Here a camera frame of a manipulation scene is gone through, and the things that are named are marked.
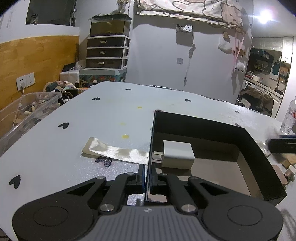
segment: power outlet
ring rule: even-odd
[[[26,75],[27,86],[35,84],[35,76],[34,73],[30,73]]]
[[[18,91],[22,89],[21,88],[21,84],[24,85],[24,88],[27,87],[27,78],[26,78],[26,75],[23,75],[23,76],[17,78],[17,90]]]

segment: clear plastic storage box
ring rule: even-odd
[[[28,130],[59,107],[59,92],[29,93],[0,111],[0,157]]]

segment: white table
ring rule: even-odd
[[[137,172],[137,164],[114,161],[110,167],[104,167],[94,158],[82,156],[81,150],[89,137],[97,137],[108,145],[149,151],[155,110],[237,123],[261,141],[267,138],[268,128],[279,129],[281,125],[269,116],[193,93],[102,82],[55,110],[0,158],[0,227],[3,231],[17,241],[12,216],[27,202],[96,176],[112,180],[120,173]],[[65,122],[69,122],[68,128],[58,127]],[[272,156],[269,161],[277,164]],[[17,175],[21,176],[21,182],[14,189],[8,183]],[[278,239],[281,241],[296,240],[295,183],[289,183],[287,194],[277,206],[285,221]]]

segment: white sheep toy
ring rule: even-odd
[[[237,69],[238,71],[244,72],[246,70],[246,67],[242,62],[238,62],[237,66],[234,69]]]

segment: gray ribbed pad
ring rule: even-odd
[[[173,206],[123,206],[114,215],[102,216],[81,241],[217,241],[192,215]]]

